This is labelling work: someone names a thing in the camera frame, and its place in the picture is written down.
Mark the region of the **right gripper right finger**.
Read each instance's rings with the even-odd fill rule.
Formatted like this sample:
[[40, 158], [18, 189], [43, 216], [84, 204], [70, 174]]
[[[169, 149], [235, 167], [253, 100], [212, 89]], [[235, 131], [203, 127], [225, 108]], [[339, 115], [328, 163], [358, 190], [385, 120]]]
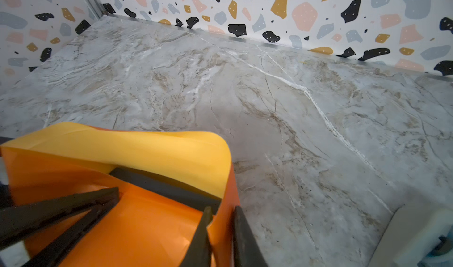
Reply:
[[235, 267], [268, 267], [241, 206], [234, 209], [233, 250]]

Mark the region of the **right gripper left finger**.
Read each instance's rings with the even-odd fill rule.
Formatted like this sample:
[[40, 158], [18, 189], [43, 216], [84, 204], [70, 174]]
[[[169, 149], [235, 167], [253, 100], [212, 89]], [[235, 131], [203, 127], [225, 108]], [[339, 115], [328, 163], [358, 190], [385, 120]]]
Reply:
[[210, 267], [212, 248], [208, 236], [207, 226], [212, 222], [211, 207], [207, 206], [194, 233], [189, 248], [180, 263], [180, 267]]

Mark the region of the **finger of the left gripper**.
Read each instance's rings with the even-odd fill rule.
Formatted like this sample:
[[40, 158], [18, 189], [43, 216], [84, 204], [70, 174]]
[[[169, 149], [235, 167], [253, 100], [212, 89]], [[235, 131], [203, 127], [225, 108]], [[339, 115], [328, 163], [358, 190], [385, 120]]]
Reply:
[[85, 215], [24, 264], [25, 267], [57, 267], [119, 203], [117, 187], [73, 194], [56, 199], [1, 209], [1, 250], [70, 217]]

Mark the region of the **dark blue gift box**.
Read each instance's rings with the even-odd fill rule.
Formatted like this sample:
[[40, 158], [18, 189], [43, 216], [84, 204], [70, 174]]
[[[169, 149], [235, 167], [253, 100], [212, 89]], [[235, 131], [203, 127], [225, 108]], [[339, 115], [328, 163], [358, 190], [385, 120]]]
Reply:
[[110, 175], [199, 211], [209, 206], [216, 214], [221, 204], [221, 199], [217, 196], [155, 173], [117, 167]]

